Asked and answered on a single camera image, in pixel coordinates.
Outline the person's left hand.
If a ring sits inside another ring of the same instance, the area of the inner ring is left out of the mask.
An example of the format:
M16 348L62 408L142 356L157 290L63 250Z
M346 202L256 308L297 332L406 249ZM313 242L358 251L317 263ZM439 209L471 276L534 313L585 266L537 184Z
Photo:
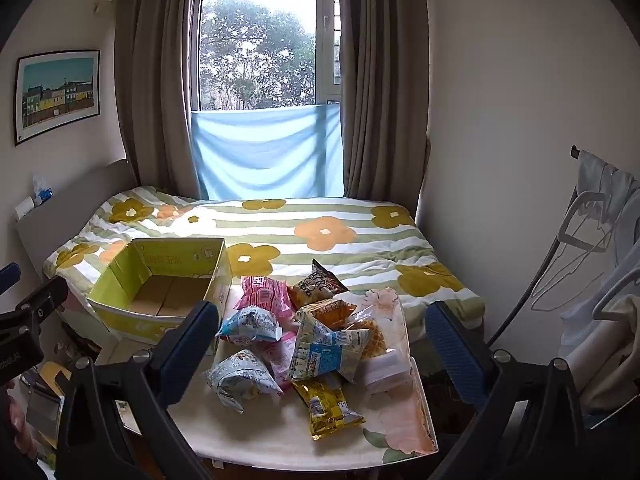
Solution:
M12 379L6 384L6 394L8 395L8 413L12 429L10 435L13 438L15 447L30 460L37 458L37 445L32 437L32 432L26 422L24 411L17 400L11 396L11 391L15 388L15 380Z

